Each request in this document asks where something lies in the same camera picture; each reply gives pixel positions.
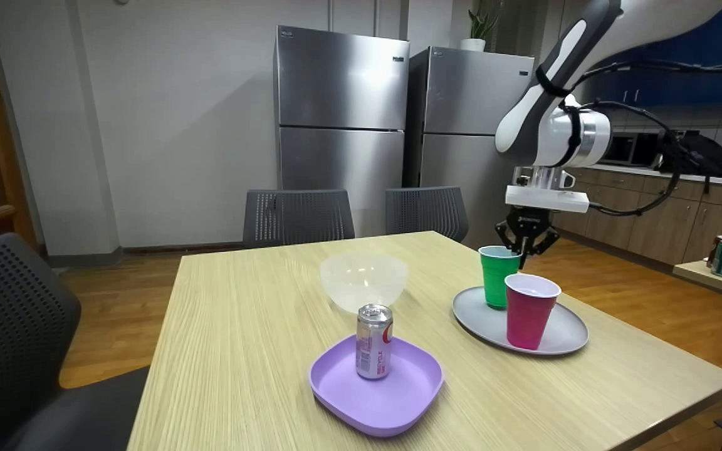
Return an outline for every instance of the chair backrest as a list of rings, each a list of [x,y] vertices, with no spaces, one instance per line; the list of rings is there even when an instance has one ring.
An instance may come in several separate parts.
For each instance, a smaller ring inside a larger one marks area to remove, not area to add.
[[[313,242],[355,237],[346,191],[249,191],[247,242]]]
[[[386,191],[386,233],[436,230],[465,241],[469,222],[457,186],[421,186]]]
[[[13,233],[0,235],[0,440],[58,390],[79,299]]]

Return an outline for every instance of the robotic arm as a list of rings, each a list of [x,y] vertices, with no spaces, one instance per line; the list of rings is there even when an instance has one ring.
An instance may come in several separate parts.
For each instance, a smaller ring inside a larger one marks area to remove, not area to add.
[[[565,165],[594,165],[610,144],[610,118],[584,109],[574,83],[599,61],[654,41],[683,34],[722,9],[722,0],[593,0],[583,17],[536,67],[533,84],[496,128],[496,150],[523,167],[508,187],[515,206],[496,225],[513,251],[543,252],[558,235],[549,210],[587,212],[587,192],[570,191]]]

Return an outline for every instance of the white wall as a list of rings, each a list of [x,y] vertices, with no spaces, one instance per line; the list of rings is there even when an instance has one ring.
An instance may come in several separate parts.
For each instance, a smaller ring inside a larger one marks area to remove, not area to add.
[[[48,252],[114,252],[104,148],[68,5],[0,0],[0,62]]]
[[[460,5],[0,0],[5,88],[51,256],[242,241],[247,191],[277,186],[277,28],[404,37],[414,22],[424,44],[454,44]]]
[[[326,28],[316,0],[81,2],[120,242],[242,237],[277,186],[273,41]]]

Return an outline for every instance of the round tray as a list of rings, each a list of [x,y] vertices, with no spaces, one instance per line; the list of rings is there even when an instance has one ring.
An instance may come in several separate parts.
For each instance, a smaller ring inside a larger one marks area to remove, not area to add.
[[[567,305],[558,302],[553,315],[546,317],[540,349],[513,345],[508,340],[508,310],[489,307],[481,286],[466,289],[457,295],[454,315],[478,339],[515,352],[567,356],[583,350],[589,340],[584,320]]]

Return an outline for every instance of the black chair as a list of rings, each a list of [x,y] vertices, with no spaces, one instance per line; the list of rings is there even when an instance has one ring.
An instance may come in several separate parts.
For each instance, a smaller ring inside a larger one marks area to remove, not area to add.
[[[386,233],[436,230],[465,241],[469,222],[457,186],[421,186],[386,191]]]
[[[61,389],[79,320],[81,302],[55,274],[18,235],[0,235],[0,449],[128,445],[145,369]]]
[[[243,242],[313,242],[355,237],[346,191],[249,191]]]

